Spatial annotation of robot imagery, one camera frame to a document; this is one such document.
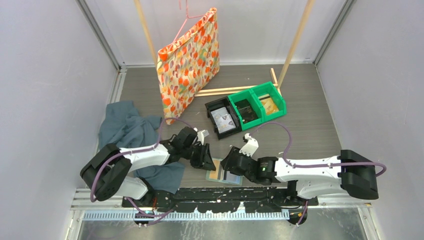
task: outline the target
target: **pink hanger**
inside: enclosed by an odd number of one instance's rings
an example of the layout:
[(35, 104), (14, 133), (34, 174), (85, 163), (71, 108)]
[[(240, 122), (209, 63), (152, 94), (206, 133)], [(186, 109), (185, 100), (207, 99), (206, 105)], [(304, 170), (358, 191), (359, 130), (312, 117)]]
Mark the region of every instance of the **pink hanger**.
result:
[[(189, 16), (189, 0), (185, 0), (185, 20), (184, 23), (182, 24), (181, 28), (179, 29), (178, 33), (176, 34), (174, 40), (172, 42), (175, 42), (175, 40), (177, 40), (178, 35), (180, 35), (181, 30), (183, 30), (184, 25), (186, 25), (187, 20), (188, 19), (195, 19), (195, 18), (200, 18), (203, 17), (203, 15), (200, 16)], [(178, 4), (179, 4), (179, 9), (181, 10), (181, 0), (178, 0)]]

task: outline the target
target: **gray floor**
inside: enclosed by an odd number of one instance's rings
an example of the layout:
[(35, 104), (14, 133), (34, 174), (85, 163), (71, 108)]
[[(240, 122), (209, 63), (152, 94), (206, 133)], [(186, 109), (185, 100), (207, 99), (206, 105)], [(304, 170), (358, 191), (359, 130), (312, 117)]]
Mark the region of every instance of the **gray floor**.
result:
[[(270, 68), (274, 68), (278, 77), (282, 65), (221, 66), (219, 73), (204, 89), (262, 84), (272, 80)], [(293, 135), (293, 143), (287, 153), (288, 158), (315, 159), (340, 154), (339, 138), (314, 65), (290, 65), (281, 86), (281, 94), (286, 101), (287, 114), (277, 118), (276, 121), (288, 126)], [(206, 116), (205, 103), (221, 97), (222, 95), (196, 97), (185, 109), (181, 119), (200, 130), (208, 130), (210, 135), (206, 138), (206, 142), (210, 143), (211, 155), (222, 159), (228, 154), (231, 145), (240, 148), (244, 145), (242, 137), (246, 132), (218, 140), (212, 123)], [(163, 116), (156, 70), (150, 67), (128, 69), (120, 100), (133, 101), (141, 116)], [(184, 124), (181, 122), (167, 125), (163, 129), (162, 139), (177, 134), (183, 127)], [(255, 138), (259, 142), (259, 149), (254, 158), (278, 156), (288, 143), (287, 133), (277, 125), (261, 128), (255, 134)], [(192, 168), (185, 159), (181, 159), (180, 162), (186, 165), (181, 187), (229, 186), (206, 180), (206, 171)], [(243, 186), (256, 186), (256, 184), (243, 179)]]

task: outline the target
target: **black mounting plate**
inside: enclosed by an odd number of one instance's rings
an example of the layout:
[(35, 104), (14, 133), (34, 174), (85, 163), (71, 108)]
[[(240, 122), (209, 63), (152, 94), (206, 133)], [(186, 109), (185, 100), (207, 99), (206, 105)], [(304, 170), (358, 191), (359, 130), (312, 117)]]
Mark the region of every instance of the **black mounting plate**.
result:
[[(276, 213), (281, 207), (293, 208), (300, 204), (298, 199), (287, 199), (287, 189), (275, 186), (260, 187), (180, 187), (175, 194), (155, 190), (156, 208), (161, 212), (174, 209), (179, 213), (192, 213), (197, 208), (200, 213), (235, 212), (243, 202), (246, 213)], [(134, 201), (138, 207), (152, 207), (153, 203), (141, 204)], [(318, 199), (312, 198), (309, 206), (317, 206)], [(133, 206), (122, 199), (123, 208)]]

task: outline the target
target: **orange flower pattern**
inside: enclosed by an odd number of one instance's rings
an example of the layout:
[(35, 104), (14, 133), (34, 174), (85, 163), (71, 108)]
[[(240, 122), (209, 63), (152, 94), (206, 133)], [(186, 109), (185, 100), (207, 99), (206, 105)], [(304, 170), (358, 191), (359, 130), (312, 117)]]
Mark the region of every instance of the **orange flower pattern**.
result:
[(188, 32), (157, 53), (156, 70), (165, 118), (178, 118), (195, 93), (220, 70), (216, 12), (216, 8), (209, 9)]

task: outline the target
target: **white wall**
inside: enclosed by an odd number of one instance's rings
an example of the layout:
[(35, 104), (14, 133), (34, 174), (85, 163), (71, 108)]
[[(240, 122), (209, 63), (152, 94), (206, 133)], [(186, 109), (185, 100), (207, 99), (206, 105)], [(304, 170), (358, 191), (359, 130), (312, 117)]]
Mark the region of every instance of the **white wall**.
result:
[(116, 71), (75, 0), (0, 5), (0, 239), (59, 240)]
[[(86, 0), (118, 60), (152, 65), (133, 0)], [(185, 0), (141, 0), (156, 52), (170, 44), (185, 19)], [(217, 8), (222, 63), (279, 63), (286, 59), (307, 0), (189, 0), (190, 16)], [(293, 56), (312, 62), (345, 0), (317, 0)], [(182, 33), (199, 19), (189, 19)]]
[(357, 1), (318, 66), (343, 148), (387, 165), (383, 239), (423, 239), (424, 2)]

